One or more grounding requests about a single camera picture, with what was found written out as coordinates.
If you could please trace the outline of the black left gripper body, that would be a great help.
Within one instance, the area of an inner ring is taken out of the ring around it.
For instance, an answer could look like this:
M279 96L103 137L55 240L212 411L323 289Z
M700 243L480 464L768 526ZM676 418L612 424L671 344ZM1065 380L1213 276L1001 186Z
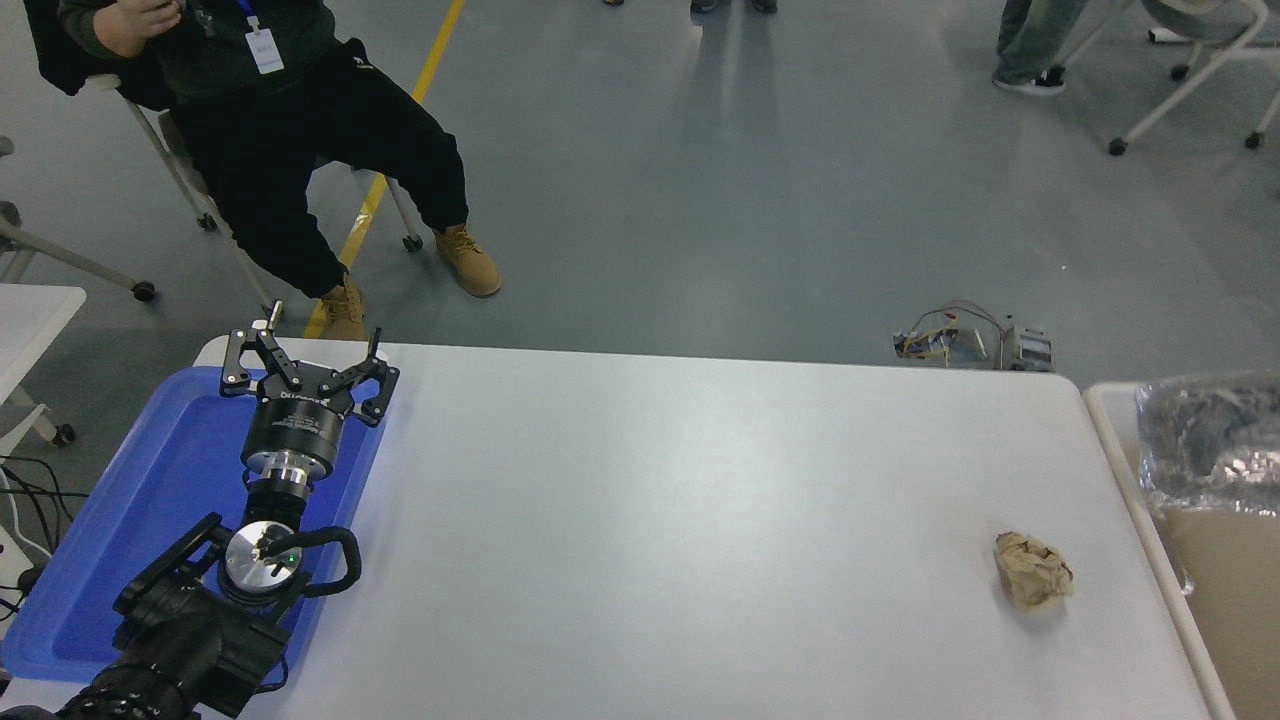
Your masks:
M257 383L256 406L243 446L243 464L265 473L284 459L307 473L330 473L335 465L343 424L353 407L348 389L323 397L317 386L288 389L280 379Z

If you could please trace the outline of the person's right hand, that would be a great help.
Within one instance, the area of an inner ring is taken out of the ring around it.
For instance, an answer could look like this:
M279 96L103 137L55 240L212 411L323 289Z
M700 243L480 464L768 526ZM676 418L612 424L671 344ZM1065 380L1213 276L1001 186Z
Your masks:
M180 22L179 1L114 1L93 14L93 32L114 55L138 56L147 41Z

